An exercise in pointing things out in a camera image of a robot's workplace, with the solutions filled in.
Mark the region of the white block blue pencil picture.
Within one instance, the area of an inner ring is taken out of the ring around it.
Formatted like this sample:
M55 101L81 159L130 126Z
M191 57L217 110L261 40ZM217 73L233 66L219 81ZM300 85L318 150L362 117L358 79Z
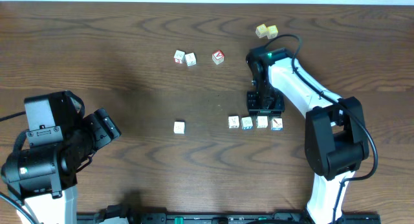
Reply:
M271 118L271 130L272 131L281 131L283 129L283 120L282 118Z

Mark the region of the white block teal side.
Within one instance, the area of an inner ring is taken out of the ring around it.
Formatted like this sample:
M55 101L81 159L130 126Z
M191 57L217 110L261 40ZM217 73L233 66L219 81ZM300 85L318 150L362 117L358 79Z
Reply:
M173 132L174 134L185 134L185 122L182 121L176 121L174 122L174 126L173 126Z

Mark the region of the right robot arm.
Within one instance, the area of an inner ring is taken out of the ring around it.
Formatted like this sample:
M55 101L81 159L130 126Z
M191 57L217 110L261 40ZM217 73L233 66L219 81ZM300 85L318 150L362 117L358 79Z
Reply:
M369 156L361 103L326 89L287 49L258 47L249 51L246 62L256 88L247 93L250 115L280 117L288 99L305 119L305 156L314 172L307 219L341 220L347 188L342 180L352 178Z

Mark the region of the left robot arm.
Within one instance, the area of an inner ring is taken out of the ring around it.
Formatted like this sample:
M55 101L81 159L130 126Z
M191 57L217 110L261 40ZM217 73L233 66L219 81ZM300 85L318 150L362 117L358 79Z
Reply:
M27 132L30 147L16 149L2 166L10 198L23 223L76 223L76 174L94 154L121 136L105 109L87 117Z

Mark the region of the plain white block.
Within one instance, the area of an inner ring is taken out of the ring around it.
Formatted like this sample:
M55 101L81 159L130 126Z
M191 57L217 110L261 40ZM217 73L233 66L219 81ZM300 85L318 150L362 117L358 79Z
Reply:
M256 126L257 128L268 128L268 117L258 115L256 117Z

